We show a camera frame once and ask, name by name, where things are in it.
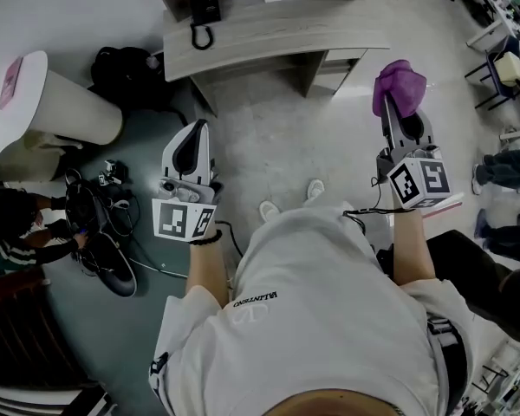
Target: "black chair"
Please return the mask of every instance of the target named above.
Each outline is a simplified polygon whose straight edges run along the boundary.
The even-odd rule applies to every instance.
[[[493,101],[499,95],[502,95],[503,99],[501,101],[487,108],[488,111],[491,111],[492,109],[503,105],[503,103],[506,101],[515,100],[520,95],[520,81],[517,81],[516,86],[514,87],[504,85],[500,81],[497,68],[495,67],[495,62],[501,59],[507,52],[511,52],[516,57],[520,57],[520,42],[513,36],[506,37],[504,41],[500,42],[497,46],[487,52],[485,54],[485,63],[465,75],[465,78],[468,78],[472,74],[478,72],[480,69],[487,67],[489,74],[479,80],[483,82],[484,80],[491,78],[493,80],[493,84],[495,85],[495,94],[478,103],[475,106],[476,109],[482,107],[485,103]]]

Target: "white wall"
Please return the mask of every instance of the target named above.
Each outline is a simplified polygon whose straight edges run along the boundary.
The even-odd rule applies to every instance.
[[[0,0],[0,72],[43,49],[50,67],[82,85],[102,46],[161,49],[161,0]]]

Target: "hair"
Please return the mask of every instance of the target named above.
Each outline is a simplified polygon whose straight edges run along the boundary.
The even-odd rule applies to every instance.
[[[20,237],[35,222],[36,200],[26,191],[0,190],[0,238]]]

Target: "black backpack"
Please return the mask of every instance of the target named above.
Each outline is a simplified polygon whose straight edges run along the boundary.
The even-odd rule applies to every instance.
[[[96,55],[90,73],[94,83],[90,90],[120,107],[124,114],[134,109],[167,111],[187,125],[185,116],[170,104],[175,88],[164,77],[162,54],[151,56],[140,48],[105,47]]]

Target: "wristband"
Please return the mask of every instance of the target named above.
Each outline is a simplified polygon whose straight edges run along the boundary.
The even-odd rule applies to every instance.
[[[216,230],[216,236],[210,237],[208,239],[202,239],[202,240],[192,240],[189,242],[189,245],[209,245],[213,244],[214,242],[217,242],[220,238],[222,238],[223,233],[221,230]]]

